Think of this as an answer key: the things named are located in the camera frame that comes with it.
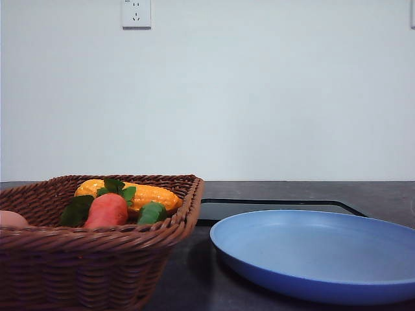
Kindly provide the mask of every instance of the wicker basket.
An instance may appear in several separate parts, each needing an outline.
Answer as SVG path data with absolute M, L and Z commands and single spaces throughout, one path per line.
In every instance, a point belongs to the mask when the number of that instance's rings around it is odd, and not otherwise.
M 154 225 L 58 227 L 76 188 L 91 178 L 164 187 L 183 199 Z M 36 227 L 0 228 L 0 310 L 139 310 L 174 245 L 195 227 L 204 182 L 181 176 L 62 176 L 0 192 L 0 208 Z

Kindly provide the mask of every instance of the wall outlet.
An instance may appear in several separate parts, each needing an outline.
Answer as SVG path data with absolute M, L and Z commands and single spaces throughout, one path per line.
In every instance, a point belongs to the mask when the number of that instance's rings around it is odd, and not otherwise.
M 121 0 L 123 29 L 151 29 L 151 0 Z

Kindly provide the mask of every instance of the plastic plate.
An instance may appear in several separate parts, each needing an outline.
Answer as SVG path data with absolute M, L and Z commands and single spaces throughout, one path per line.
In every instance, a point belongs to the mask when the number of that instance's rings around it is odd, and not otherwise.
M 321 303 L 381 305 L 415 298 L 415 230 L 318 211 L 256 211 L 216 223 L 225 263 L 281 294 Z

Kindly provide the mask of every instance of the toy carrot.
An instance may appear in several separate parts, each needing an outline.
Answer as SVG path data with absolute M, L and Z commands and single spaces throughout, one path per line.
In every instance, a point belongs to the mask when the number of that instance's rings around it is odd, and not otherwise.
M 127 218 L 127 202 L 122 196 L 110 192 L 93 200 L 84 227 L 124 225 Z

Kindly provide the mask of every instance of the green vegetable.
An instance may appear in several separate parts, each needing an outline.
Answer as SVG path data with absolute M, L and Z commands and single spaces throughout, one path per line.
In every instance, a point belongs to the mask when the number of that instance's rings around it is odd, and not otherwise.
M 84 222 L 88 218 L 93 199 L 93 196 L 74 196 L 60 217 L 60 225 L 76 227 Z
M 122 196 L 127 201 L 128 206 L 132 205 L 132 198 L 137 190 L 135 187 L 127 187 L 123 189 L 125 184 L 118 179 L 112 178 L 104 178 L 104 185 L 105 187 L 98 189 L 97 197 L 112 192 Z
M 167 218 L 167 211 L 163 204 L 150 202 L 140 208 L 138 225 L 155 224 Z

